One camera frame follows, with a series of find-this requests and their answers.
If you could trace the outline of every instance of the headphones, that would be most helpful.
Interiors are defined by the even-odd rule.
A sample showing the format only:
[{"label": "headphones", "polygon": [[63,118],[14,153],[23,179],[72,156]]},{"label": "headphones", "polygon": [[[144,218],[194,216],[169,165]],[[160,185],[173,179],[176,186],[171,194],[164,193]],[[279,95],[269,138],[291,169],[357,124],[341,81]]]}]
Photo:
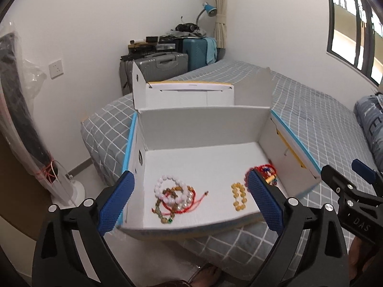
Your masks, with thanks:
[{"label": "headphones", "polygon": [[180,31],[180,32],[190,32],[193,33],[195,30],[199,30],[200,28],[193,23],[188,23],[188,24],[179,24],[175,30]]}]

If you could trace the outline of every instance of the white cardboard box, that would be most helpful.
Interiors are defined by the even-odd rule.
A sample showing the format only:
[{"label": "white cardboard box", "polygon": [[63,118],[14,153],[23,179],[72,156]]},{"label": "white cardboard box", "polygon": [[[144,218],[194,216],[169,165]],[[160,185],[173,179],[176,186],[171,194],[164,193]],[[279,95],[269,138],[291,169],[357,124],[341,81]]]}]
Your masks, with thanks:
[{"label": "white cardboard box", "polygon": [[[119,228],[139,239],[180,239],[259,221],[262,215],[250,193],[246,209],[235,210],[231,184],[244,183],[249,168],[269,159],[286,196],[300,196],[319,183],[319,169],[311,155],[270,111],[276,84],[271,79],[267,68],[235,85],[147,84],[134,65],[137,115],[125,168],[135,175],[135,189]],[[151,209],[157,200],[154,186],[168,174],[192,186],[197,199],[209,193],[193,212],[162,224]],[[171,182],[165,181],[163,188],[171,187]]]}]

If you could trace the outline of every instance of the yellow tape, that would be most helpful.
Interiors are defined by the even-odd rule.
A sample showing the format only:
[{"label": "yellow tape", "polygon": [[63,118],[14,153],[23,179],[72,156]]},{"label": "yellow tape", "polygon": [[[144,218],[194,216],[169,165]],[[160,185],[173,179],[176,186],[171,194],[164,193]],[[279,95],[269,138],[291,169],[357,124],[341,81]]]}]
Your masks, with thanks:
[{"label": "yellow tape", "polygon": [[221,85],[232,85],[231,83],[223,83],[223,82],[204,82],[204,81],[162,81],[162,82],[148,82],[149,84],[157,84],[157,83],[200,83],[200,84],[221,84]]},{"label": "yellow tape", "polygon": [[282,136],[282,134],[279,132],[279,130],[276,130],[276,133],[278,136],[282,139],[282,141],[285,143],[286,147],[291,151],[291,153],[294,155],[297,162],[301,165],[302,168],[306,168],[306,166],[303,164],[302,160],[299,158],[299,156],[294,152],[294,150],[290,147],[289,143],[286,141],[286,139]]}]

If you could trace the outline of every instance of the curtain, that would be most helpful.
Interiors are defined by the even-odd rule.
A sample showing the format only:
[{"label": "curtain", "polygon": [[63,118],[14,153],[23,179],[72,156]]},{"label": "curtain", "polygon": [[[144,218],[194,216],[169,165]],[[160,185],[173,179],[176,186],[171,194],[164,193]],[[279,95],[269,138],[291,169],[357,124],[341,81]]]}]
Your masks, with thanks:
[{"label": "curtain", "polygon": [[226,13],[227,13],[227,0],[216,0],[216,7],[218,10],[216,17],[216,24],[214,29],[214,37],[217,40],[217,47],[220,49],[226,48]]}]

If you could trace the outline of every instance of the blue mesh pad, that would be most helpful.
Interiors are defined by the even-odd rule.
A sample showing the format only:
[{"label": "blue mesh pad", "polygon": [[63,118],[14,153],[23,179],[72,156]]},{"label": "blue mesh pad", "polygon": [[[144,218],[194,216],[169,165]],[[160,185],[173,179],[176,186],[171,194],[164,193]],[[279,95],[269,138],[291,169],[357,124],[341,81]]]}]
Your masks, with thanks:
[{"label": "blue mesh pad", "polygon": [[254,171],[250,171],[248,174],[248,189],[269,229],[281,235],[284,228],[283,211]]},{"label": "blue mesh pad", "polygon": [[101,236],[112,231],[124,206],[135,189],[135,177],[131,172],[124,172],[118,186],[100,210],[98,231]]},{"label": "blue mesh pad", "polygon": [[369,184],[373,184],[375,182],[375,171],[373,171],[358,159],[352,161],[351,168]]}]

